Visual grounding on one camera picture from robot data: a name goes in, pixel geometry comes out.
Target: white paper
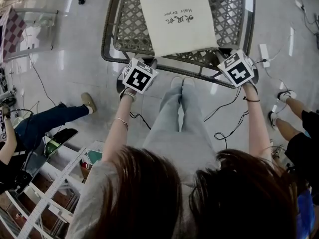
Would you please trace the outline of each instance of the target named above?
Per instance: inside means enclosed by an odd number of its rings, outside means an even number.
[[[156,57],[217,48],[208,0],[140,0]]]

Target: white sneaker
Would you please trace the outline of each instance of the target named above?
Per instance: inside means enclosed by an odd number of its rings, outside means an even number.
[[[283,91],[278,93],[277,95],[277,98],[284,103],[286,102],[287,98],[295,99],[296,97],[297,97],[297,94],[293,92],[292,90]]]
[[[191,86],[195,87],[195,82],[194,82],[194,80],[192,78],[186,77],[183,80],[183,85],[191,85]]]
[[[181,79],[181,77],[178,77],[178,76],[174,77],[172,79],[172,81],[170,82],[170,88],[171,89],[174,89],[174,88],[177,88],[177,87],[181,88],[182,85],[183,85],[183,80]]]
[[[278,118],[279,117],[278,117],[277,113],[274,113],[274,112],[269,112],[268,113],[268,119],[270,121],[270,125],[272,126],[272,128],[274,130],[278,130],[278,127],[276,125],[276,119],[278,119]]]

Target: beige shoe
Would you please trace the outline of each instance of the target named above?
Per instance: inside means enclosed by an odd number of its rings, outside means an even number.
[[[82,93],[81,99],[83,104],[89,109],[89,114],[96,112],[97,109],[96,109],[95,103],[89,93],[87,92]]]

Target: blue jeans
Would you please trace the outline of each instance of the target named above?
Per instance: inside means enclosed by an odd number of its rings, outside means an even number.
[[[17,148],[20,148],[19,145],[22,144],[25,150],[35,150],[46,132],[87,114],[89,114],[89,109],[85,105],[66,107],[64,104],[59,104],[47,111],[26,118],[14,129],[18,142]]]

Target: white cube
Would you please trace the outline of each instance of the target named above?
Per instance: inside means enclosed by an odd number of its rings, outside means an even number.
[[[227,79],[238,88],[254,77],[251,59],[242,50],[238,50],[217,67]]]
[[[158,72],[136,58],[132,58],[123,72],[123,84],[143,94],[153,83]]]

